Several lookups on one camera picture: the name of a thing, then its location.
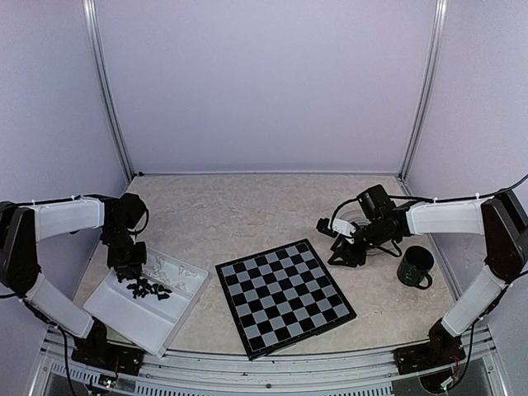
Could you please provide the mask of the white plastic tray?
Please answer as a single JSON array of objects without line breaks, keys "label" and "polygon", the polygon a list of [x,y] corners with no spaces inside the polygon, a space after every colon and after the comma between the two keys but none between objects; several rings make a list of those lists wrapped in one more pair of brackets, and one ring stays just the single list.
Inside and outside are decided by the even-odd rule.
[{"label": "white plastic tray", "polygon": [[107,327],[133,342],[151,355],[162,357],[195,307],[209,283],[208,271],[149,248],[149,254],[160,253],[179,261],[198,275],[198,281],[188,291],[181,291],[156,281],[143,272],[140,277],[162,284],[172,291],[169,299],[154,295],[133,299],[126,289],[128,282],[119,283],[115,272],[109,273],[83,304],[83,308]]}]

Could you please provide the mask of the black white chessboard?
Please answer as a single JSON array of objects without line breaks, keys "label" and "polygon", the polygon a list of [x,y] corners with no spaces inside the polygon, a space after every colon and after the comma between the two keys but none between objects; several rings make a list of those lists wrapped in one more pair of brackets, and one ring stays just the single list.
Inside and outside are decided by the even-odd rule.
[{"label": "black white chessboard", "polygon": [[356,318],[307,238],[219,264],[215,270],[250,361]]}]

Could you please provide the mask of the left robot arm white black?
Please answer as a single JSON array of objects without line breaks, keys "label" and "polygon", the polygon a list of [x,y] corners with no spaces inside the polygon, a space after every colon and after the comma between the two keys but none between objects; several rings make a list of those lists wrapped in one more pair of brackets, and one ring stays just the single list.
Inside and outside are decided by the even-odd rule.
[{"label": "left robot arm white black", "polygon": [[107,265],[118,280],[136,281],[147,260],[146,245],[135,241],[145,203],[136,194],[72,196],[58,200],[1,204],[1,282],[41,321],[72,337],[66,357],[116,374],[137,375],[144,352],[107,340],[106,325],[52,285],[38,262],[38,242],[85,229],[101,230]]}]

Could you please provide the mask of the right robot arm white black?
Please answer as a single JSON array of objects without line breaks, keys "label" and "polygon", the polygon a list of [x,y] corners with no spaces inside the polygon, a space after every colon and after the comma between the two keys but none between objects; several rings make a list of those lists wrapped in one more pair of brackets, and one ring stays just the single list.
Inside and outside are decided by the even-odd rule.
[{"label": "right robot arm white black", "polygon": [[335,240],[329,264],[363,266],[368,251],[417,235],[477,234],[486,243],[481,272],[430,328],[427,341],[395,350],[398,372],[403,375],[469,359],[462,334],[493,311],[511,283],[527,273],[527,214],[511,187],[448,199],[404,196],[401,205],[398,199],[375,185],[354,199],[368,220],[366,225],[336,214],[321,218],[316,229]]}]

